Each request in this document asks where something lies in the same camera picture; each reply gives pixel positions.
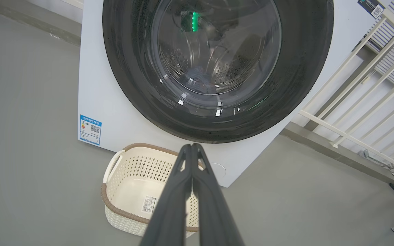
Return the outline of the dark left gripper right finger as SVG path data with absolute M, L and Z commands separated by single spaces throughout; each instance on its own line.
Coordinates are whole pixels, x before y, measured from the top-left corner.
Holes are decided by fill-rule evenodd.
M 200 246 L 245 246 L 203 146 L 191 145 L 191 176 L 198 199 Z

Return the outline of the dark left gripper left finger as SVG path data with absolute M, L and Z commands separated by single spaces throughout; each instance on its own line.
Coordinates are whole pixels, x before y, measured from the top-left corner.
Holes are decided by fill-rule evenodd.
M 182 146 L 139 246 L 184 246 L 192 190 L 191 145 Z

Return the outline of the round black glass washer door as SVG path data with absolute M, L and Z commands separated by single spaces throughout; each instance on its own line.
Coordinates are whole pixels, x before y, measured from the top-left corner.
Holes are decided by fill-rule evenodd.
M 220 144 L 256 136 L 286 118 L 314 86 L 329 53 L 333 0 L 275 0 L 281 22 L 276 66 L 234 106 L 202 108 L 175 96 L 154 68 L 152 22 L 160 0 L 104 0 L 103 37 L 111 70 L 133 106 L 182 139 Z

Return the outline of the white front-load washing machine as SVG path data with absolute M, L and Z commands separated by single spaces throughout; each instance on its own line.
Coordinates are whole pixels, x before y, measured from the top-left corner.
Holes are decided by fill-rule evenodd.
M 128 100 L 111 70 L 103 37 L 103 1 L 85 0 L 81 31 L 78 113 L 102 122 L 100 147 L 118 152 L 134 143 L 180 151 L 194 141 L 155 126 Z M 226 169 L 218 182 L 230 186 L 269 146 L 283 128 L 319 91 L 373 26 L 375 19 L 357 0 L 333 0 L 333 34 L 327 59 L 314 86 L 302 102 L 268 130 L 235 142 L 201 143 L 208 159 Z

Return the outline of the basket barcode sticker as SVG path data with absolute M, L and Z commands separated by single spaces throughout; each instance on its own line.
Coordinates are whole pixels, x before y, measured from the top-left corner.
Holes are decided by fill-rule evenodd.
M 155 207 L 158 204 L 158 200 L 159 200 L 159 198 L 154 197 L 154 196 L 149 196 L 149 195 L 144 196 L 143 204 L 141 207 L 141 212 L 152 214 L 155 210 Z

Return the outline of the round white filter cover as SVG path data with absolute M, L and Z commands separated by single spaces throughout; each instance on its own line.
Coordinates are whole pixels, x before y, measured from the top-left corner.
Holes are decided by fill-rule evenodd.
M 210 165 L 217 180 L 222 179 L 226 175 L 226 169 L 224 166 L 213 162 L 211 162 Z

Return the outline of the cream perforated laundry basket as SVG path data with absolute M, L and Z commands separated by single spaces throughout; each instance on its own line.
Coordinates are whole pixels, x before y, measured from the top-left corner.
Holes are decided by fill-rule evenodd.
M 116 152 L 101 186 L 105 216 L 111 226 L 144 235 L 152 214 L 141 212 L 143 198 L 160 198 L 177 156 L 175 151 L 147 143 L 134 143 Z

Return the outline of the blue energy label sticker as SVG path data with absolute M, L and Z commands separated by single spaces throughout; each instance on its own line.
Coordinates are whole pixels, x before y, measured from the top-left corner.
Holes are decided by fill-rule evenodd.
M 78 140 L 100 146 L 102 122 L 79 115 Z

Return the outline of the white metal railing rack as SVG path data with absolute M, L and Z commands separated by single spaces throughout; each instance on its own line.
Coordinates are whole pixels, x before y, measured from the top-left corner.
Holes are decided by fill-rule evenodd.
M 305 129 L 326 138 L 330 145 L 345 147 L 386 168 L 394 175 L 394 84 L 375 66 L 394 46 L 394 37 L 379 53 L 367 46 L 379 27 L 394 27 L 388 7 L 328 79 L 297 120 Z

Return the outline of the dark QR code sticker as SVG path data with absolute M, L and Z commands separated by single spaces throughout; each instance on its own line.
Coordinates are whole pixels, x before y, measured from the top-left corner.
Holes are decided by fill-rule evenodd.
M 379 0 L 357 0 L 357 2 L 374 19 L 378 19 L 385 10 L 385 6 Z

